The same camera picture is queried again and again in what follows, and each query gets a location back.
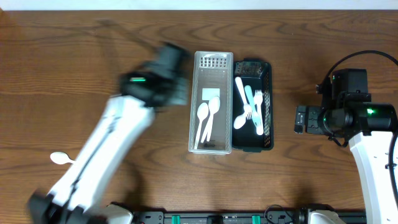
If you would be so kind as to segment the white plastic spoon top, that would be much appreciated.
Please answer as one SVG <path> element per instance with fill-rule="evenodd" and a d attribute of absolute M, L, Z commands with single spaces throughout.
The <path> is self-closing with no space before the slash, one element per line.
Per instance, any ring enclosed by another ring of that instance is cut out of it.
<path fill-rule="evenodd" d="M 212 128 L 213 128 L 213 120 L 214 120 L 214 115 L 215 113 L 217 113 L 220 109 L 220 98 L 219 96 L 214 96 L 208 104 L 209 107 L 209 119 L 208 122 L 205 126 L 205 130 L 203 132 L 203 136 L 201 137 L 201 143 L 204 143 L 205 141 L 209 141 L 210 137 L 211 137 L 211 132 L 212 132 Z"/>

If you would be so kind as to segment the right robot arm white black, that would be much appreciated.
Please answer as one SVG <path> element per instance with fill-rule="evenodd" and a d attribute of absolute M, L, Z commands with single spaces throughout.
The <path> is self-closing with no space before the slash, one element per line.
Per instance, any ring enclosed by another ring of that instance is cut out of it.
<path fill-rule="evenodd" d="M 318 86 L 320 106 L 298 106 L 295 133 L 344 139 L 358 168 L 368 223 L 397 223 L 397 113 L 373 103 L 365 69 L 333 72 Z"/>

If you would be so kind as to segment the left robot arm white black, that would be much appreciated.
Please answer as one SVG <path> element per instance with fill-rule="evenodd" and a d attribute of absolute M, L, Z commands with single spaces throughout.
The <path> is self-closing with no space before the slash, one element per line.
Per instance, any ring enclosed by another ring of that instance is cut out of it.
<path fill-rule="evenodd" d="M 189 53 L 164 43 L 155 58 L 119 77 L 94 131 L 77 158 L 47 195 L 35 192 L 27 208 L 33 223 L 132 223 L 120 205 L 100 207 L 109 181 L 139 136 L 153 123 L 157 108 L 177 104 L 185 86 Z"/>

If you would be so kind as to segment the white plastic fork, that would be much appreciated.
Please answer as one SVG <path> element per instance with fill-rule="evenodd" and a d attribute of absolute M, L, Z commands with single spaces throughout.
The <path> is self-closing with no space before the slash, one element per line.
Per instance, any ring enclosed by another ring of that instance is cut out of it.
<path fill-rule="evenodd" d="M 261 90 L 256 90 L 254 94 L 254 102 L 256 104 L 256 111 L 259 115 L 258 120 L 258 125 L 256 127 L 256 133 L 257 135 L 261 136 L 264 134 L 264 125 L 262 122 L 262 111 L 261 111 L 261 105 L 262 105 L 263 97 L 262 97 L 262 91 Z"/>
<path fill-rule="evenodd" d="M 252 115 L 251 115 L 252 121 L 253 121 L 255 127 L 258 128 L 258 127 L 261 126 L 262 122 L 261 122 L 261 118 L 259 116 L 259 113 L 256 110 L 252 88 L 249 85 L 246 85 L 244 87 L 244 91 L 246 93 L 246 97 L 248 99 L 249 105 L 250 105 L 250 107 L 252 109 Z"/>

